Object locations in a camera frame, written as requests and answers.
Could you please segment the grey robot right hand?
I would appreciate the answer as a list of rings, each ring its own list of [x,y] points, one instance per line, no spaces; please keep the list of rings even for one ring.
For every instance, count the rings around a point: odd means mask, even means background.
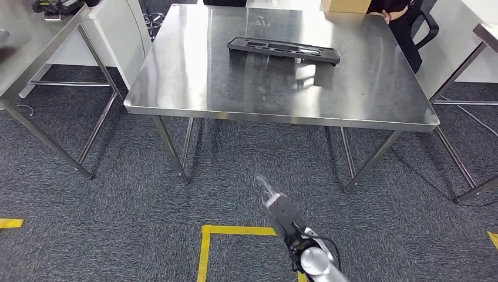
[[[263,195],[266,195],[267,197],[272,197],[275,194],[275,190],[273,189],[272,185],[265,176],[257,174],[255,176],[255,179],[260,185],[262,185]]]

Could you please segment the person's hand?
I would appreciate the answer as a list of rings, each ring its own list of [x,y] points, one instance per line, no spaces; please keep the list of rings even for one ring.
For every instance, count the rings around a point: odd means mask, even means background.
[[[397,20],[398,18],[402,17],[405,13],[406,13],[405,9],[402,11],[395,11],[395,12],[386,12],[385,10],[383,10],[381,12],[381,15],[383,16],[385,22],[387,24],[390,24],[390,22]]]

